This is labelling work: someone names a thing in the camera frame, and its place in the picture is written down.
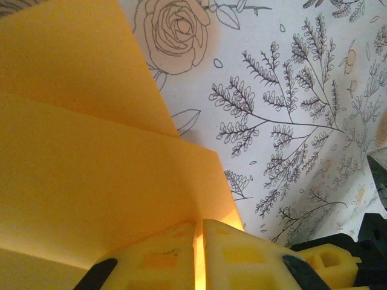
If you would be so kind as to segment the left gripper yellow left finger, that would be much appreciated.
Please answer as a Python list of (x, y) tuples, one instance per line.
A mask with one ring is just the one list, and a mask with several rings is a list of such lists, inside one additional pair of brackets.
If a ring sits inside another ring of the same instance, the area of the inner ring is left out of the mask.
[(194, 289), (195, 222), (183, 222), (101, 257), (75, 289)]

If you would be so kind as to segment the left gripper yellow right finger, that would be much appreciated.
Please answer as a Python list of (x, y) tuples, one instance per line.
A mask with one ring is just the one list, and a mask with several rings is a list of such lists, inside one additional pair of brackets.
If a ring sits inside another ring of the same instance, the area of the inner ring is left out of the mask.
[(214, 219), (203, 221), (207, 289), (328, 289), (295, 251)]

